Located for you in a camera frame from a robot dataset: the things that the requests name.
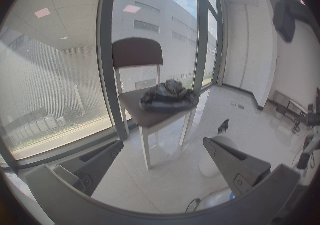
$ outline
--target chair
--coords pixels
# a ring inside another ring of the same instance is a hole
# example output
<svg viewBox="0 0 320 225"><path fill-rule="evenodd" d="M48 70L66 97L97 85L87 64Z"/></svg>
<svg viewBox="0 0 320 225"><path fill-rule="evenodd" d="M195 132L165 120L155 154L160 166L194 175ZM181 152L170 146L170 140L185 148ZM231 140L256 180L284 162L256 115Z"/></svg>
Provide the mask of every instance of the chair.
<svg viewBox="0 0 320 225"><path fill-rule="evenodd" d="M139 101L141 96L149 89L138 89L129 92L122 92L119 68L157 65L157 83L160 83L160 65L162 65L162 50L157 41L146 38L126 38L115 41L112 44L113 67L116 71L116 81L119 92L120 108L125 124L127 135L129 135L128 123L125 115L125 108L132 116L132 119L139 126L142 151L147 169L150 169L150 154L148 136L156 133L161 128L169 125L175 120L186 115L185 123L180 138L180 146L190 130L195 109L177 113L146 112L140 109Z"/></svg>

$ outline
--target ceiling light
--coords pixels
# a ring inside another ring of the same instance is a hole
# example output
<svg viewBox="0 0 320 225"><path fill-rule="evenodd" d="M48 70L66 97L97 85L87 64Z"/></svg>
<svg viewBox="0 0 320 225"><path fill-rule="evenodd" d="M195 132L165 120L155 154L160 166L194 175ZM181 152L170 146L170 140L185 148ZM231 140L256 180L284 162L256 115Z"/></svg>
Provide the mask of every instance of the ceiling light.
<svg viewBox="0 0 320 225"><path fill-rule="evenodd" d="M48 8L40 9L39 11L35 12L37 18L43 17L45 15L50 15L50 11Z"/></svg>
<svg viewBox="0 0 320 225"><path fill-rule="evenodd" d="M125 8L124 8L124 12L129 12L129 13L135 13L139 10L140 8L139 7L136 7L136 6L132 6L132 5L127 5Z"/></svg>

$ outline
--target crumpled clothing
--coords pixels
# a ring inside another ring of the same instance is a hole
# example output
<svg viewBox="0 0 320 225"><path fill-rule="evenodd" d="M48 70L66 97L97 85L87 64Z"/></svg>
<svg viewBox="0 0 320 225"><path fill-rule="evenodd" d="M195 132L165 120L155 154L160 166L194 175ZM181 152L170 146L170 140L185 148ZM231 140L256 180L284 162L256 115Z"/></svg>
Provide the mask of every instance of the crumpled clothing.
<svg viewBox="0 0 320 225"><path fill-rule="evenodd" d="M174 113L191 110L197 106L199 98L191 89L186 89L180 81L167 80L151 87L141 98L140 108L150 112Z"/></svg>

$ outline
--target baseboard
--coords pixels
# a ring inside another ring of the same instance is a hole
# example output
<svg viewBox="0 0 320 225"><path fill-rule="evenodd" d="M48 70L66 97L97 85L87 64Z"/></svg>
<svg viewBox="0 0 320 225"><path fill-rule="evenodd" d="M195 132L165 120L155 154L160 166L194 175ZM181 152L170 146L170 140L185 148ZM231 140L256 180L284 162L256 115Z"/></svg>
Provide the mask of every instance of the baseboard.
<svg viewBox="0 0 320 225"><path fill-rule="evenodd" d="M260 110L260 111L263 110L263 107L262 107L262 106L259 106L256 98L254 97L253 92L250 92L250 91L248 91L248 90L245 90L245 89L242 89L242 88L239 88L239 87L235 87L235 86L232 86L232 85L229 85L229 84L225 84L225 83L222 83L222 85L223 85L223 86L226 86L226 87L230 87L230 88L236 89L236 90L239 90L239 91L244 92L244 93L247 93L247 94L249 94L249 95L252 95L253 100L254 100L254 104L256 105L256 108L257 108L258 110Z"/></svg>

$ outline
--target white tile floor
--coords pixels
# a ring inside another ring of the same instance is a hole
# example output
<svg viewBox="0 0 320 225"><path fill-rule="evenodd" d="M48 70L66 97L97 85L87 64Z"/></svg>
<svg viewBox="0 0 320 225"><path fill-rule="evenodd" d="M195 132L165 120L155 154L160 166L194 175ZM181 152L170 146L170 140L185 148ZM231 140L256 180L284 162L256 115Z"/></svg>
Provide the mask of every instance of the white tile floor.
<svg viewBox="0 0 320 225"><path fill-rule="evenodd" d="M152 168L148 171L139 131L134 129L92 197L139 212L184 212L193 199L227 186L221 175L206 178L199 170L199 161L206 152L202 138L217 135L218 127L227 118L229 129L223 135L241 151L270 162L271 170L280 163L291 167L307 131L301 125L301 132L293 134L293 122L285 117L277 119L274 114L271 104L259 111L250 95L214 86L201 95L190 134L182 147L179 140L184 118L160 130L158 142L154 134L149 136Z"/></svg>

